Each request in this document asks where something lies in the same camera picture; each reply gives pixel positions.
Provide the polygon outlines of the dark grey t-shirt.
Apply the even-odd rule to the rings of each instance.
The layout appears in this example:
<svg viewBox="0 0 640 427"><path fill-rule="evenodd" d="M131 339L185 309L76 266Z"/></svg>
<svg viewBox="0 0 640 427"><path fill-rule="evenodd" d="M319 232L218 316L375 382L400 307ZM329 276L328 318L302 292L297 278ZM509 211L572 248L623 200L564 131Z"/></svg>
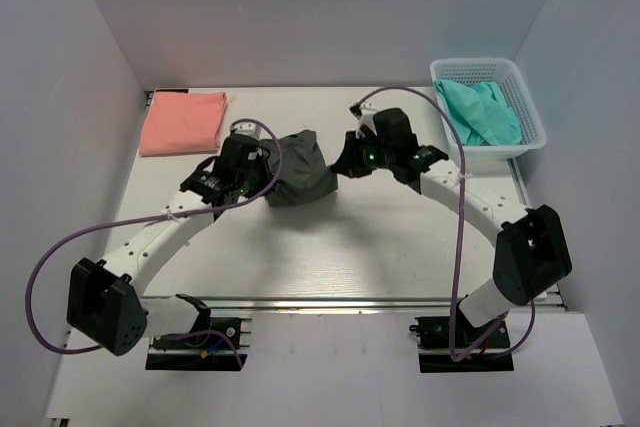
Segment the dark grey t-shirt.
<svg viewBox="0 0 640 427"><path fill-rule="evenodd" d="M270 207L309 204L338 189L337 175L326 164L317 134L302 130L278 140L283 166L274 188L266 195Z"/></svg>

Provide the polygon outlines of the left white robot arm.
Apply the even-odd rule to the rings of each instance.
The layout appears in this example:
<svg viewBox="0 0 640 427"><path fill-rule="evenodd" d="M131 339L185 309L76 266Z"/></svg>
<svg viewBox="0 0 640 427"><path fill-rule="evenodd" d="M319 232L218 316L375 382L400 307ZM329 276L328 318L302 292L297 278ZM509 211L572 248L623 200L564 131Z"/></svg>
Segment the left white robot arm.
<svg viewBox="0 0 640 427"><path fill-rule="evenodd" d="M202 301L186 294L142 296L160 270L225 210L271 191L281 167L280 150L270 152L251 135L230 135L219 155L202 161L180 184L158 219L145 222L100 260L84 258L73 267L68 323L116 356L145 337L205 343L212 324Z"/></svg>

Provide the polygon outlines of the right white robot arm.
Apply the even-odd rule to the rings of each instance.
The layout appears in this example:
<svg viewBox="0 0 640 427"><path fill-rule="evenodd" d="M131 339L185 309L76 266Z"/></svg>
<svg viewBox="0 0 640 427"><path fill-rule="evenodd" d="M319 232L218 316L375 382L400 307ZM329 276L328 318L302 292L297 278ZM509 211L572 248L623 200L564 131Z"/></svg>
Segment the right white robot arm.
<svg viewBox="0 0 640 427"><path fill-rule="evenodd" d="M350 109L358 127L345 135L338 175L360 178L377 169L437 201L477 229L494 247L491 277L458 304L453 337L472 346L484 338L488 323L516 306L525 306L572 271L558 213L547 205L529 208L507 201L466 181L442 150L422 145L408 116L399 108L366 112Z"/></svg>

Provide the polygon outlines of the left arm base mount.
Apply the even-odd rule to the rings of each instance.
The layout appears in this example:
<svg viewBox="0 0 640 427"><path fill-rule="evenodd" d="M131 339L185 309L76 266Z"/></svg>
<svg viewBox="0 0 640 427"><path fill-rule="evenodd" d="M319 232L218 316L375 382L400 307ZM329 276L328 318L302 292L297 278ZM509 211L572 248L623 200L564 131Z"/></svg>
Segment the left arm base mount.
<svg viewBox="0 0 640 427"><path fill-rule="evenodd" d="M188 335L181 331L152 337L147 371L240 372L249 355L251 319L220 317L202 300L179 294L197 313Z"/></svg>

